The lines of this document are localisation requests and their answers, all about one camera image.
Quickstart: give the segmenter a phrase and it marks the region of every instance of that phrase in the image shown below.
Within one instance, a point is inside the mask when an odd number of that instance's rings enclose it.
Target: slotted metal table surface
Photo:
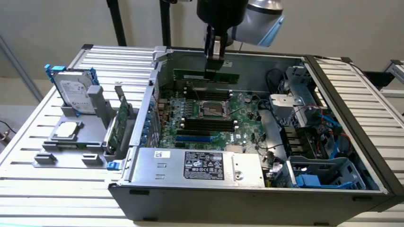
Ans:
[[[126,95],[134,106],[142,102],[142,87],[146,85],[148,73],[152,68],[147,65],[152,61],[152,49],[130,47],[100,47],[78,55],[72,65],[78,68],[95,67],[99,81],[106,90],[106,97],[111,100],[112,106],[119,106],[118,96],[114,92],[114,85],[124,86]],[[356,75],[350,75],[344,69],[324,69],[328,72],[338,70],[336,75],[355,81],[356,92],[362,92],[358,98],[342,93],[347,102],[354,102],[354,112],[358,118],[375,117],[380,121],[396,126],[399,123],[388,117],[390,111],[378,104],[367,87],[360,85]],[[332,80],[332,83],[342,86],[346,80]],[[355,90],[338,87],[339,90]],[[362,107],[364,100],[372,100],[371,105]],[[62,99],[52,88],[36,110],[30,116],[26,124],[18,132],[11,144],[0,154],[0,226],[8,224],[24,226],[72,226],[72,227],[130,227],[130,226],[207,226],[204,224],[182,223],[144,223],[127,220],[108,190],[104,180],[118,180],[120,172],[106,169],[67,169],[67,168],[34,168],[31,163],[36,153],[42,149],[43,141],[52,132],[52,128],[62,116]],[[382,115],[371,115],[368,110],[378,110]],[[366,119],[364,128],[390,165],[396,172],[396,176],[404,183],[404,155],[400,147],[404,146],[398,141],[399,147],[387,146],[380,140],[380,136],[398,135],[403,132],[398,127],[380,127],[386,130],[374,131],[372,121]],[[402,227],[404,226],[404,204],[395,206],[383,213],[367,212],[358,215],[343,227]]]

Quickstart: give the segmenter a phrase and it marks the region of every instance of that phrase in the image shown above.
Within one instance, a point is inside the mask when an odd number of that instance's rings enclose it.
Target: warning label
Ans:
[[[184,177],[198,180],[224,180],[223,154],[186,152]]]

